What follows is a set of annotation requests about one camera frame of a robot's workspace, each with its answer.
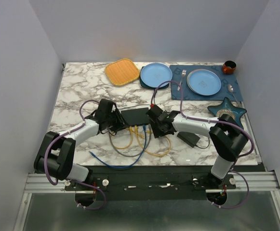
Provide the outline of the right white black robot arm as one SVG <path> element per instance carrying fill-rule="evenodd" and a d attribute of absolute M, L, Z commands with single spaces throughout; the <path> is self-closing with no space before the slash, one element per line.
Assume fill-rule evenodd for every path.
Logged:
<path fill-rule="evenodd" d="M 188 117 L 179 111 L 166 112 L 157 105 L 152 106 L 146 115 L 155 138 L 187 132 L 211 139 L 218 157 L 208 174 L 207 182 L 214 189 L 225 183 L 225 176 L 250 138 L 248 133 L 227 115 L 220 118 Z"/>

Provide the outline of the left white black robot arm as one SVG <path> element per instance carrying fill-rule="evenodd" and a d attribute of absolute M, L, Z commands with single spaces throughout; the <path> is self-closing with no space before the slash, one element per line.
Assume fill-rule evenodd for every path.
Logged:
<path fill-rule="evenodd" d="M 84 117 L 84 105 L 81 105 L 79 114 L 82 121 L 79 124 L 59 133 L 49 131 L 43 138 L 33 167 L 36 171 L 45 173 L 53 185 L 58 180 L 75 180 L 80 189 L 89 189 L 93 182 L 93 171 L 74 163 L 76 147 L 103 130 L 115 132 L 125 126 L 125 120 L 115 102 L 101 99 L 99 102 L 89 100 L 85 103 L 88 102 L 97 103 L 98 108 Z"/>

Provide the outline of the black network switch box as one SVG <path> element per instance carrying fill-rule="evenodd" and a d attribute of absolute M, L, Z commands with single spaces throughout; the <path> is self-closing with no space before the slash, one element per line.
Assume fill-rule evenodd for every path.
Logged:
<path fill-rule="evenodd" d="M 150 119 L 147 115 L 148 107 L 129 109 L 121 111 L 121 115 L 126 122 L 127 127 L 149 125 Z"/>

